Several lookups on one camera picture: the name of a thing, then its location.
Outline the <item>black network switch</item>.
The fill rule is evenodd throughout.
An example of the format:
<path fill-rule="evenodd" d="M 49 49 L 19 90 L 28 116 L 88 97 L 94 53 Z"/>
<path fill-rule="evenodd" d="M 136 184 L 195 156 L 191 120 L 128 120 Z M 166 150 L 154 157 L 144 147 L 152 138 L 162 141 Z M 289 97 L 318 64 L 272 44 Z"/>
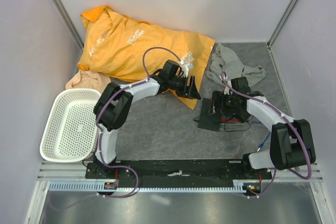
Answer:
<path fill-rule="evenodd" d="M 215 98 L 204 98 L 198 119 L 198 128 L 219 132 L 222 124 L 222 104 Z"/>

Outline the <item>orange printed t-shirt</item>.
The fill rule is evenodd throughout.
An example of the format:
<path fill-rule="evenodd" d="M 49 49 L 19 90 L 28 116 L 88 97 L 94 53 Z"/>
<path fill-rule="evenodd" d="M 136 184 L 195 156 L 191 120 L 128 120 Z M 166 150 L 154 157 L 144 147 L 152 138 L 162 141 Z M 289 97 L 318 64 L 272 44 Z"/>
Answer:
<path fill-rule="evenodd" d="M 80 70 L 100 72 L 126 82 L 144 79 L 162 68 L 168 59 L 193 57 L 191 75 L 197 88 L 215 39 L 203 34 L 162 28 L 99 6 L 81 14 L 86 29 Z"/>

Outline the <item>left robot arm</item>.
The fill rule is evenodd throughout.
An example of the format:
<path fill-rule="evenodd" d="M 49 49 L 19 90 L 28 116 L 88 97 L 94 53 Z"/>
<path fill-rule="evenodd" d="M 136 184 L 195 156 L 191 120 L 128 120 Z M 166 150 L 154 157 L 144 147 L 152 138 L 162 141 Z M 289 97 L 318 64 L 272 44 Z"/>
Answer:
<path fill-rule="evenodd" d="M 194 75 L 189 75 L 191 64 L 179 65 L 167 60 L 163 68 L 147 75 L 143 80 L 118 85 L 109 83 L 94 107 L 99 130 L 98 147 L 95 153 L 99 164 L 97 173 L 111 178 L 115 173 L 116 142 L 118 131 L 126 122 L 133 103 L 172 90 L 180 98 L 201 98 Z"/>

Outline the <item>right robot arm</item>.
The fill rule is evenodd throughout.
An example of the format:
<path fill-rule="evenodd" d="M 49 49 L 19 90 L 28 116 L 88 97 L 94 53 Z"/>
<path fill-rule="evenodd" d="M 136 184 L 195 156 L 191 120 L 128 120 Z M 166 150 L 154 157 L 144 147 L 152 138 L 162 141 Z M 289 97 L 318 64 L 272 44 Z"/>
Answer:
<path fill-rule="evenodd" d="M 254 178 L 260 169 L 292 169 L 316 161 L 311 126 L 305 119 L 296 120 L 272 105 L 259 91 L 252 91 L 245 77 L 235 78 L 226 85 L 228 92 L 212 94 L 212 108 L 218 118 L 230 116 L 246 123 L 253 116 L 270 133 L 270 149 L 244 155 L 241 174 Z"/>

